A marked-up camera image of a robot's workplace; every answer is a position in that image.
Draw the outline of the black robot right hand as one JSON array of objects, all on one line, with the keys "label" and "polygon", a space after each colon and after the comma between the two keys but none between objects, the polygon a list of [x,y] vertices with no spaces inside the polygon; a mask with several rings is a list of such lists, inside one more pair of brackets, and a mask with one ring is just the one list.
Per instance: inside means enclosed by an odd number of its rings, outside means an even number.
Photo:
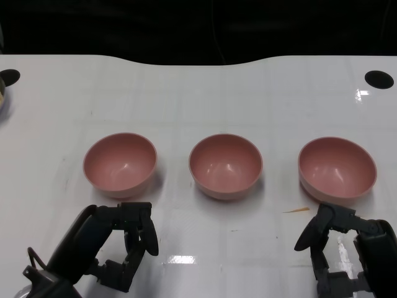
[{"label": "black robot right hand", "polygon": [[[330,230],[347,233],[355,230],[354,245],[363,271],[355,279],[344,271],[329,272],[323,253]],[[354,209],[322,203],[294,247],[295,251],[310,249],[317,280],[318,297],[352,297],[360,291],[375,297],[396,294],[396,235],[386,220],[365,220]]]}]

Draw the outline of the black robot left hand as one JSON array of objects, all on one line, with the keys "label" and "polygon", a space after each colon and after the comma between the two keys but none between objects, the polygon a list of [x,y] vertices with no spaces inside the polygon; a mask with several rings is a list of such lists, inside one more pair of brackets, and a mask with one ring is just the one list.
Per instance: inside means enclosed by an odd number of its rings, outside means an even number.
[{"label": "black robot left hand", "polygon": [[[145,253],[159,253],[149,202],[124,202],[115,207],[90,205],[76,218],[52,254],[46,270],[76,284],[93,275],[106,287],[128,292]],[[123,231],[127,256],[122,263],[96,258],[110,234]]]}]

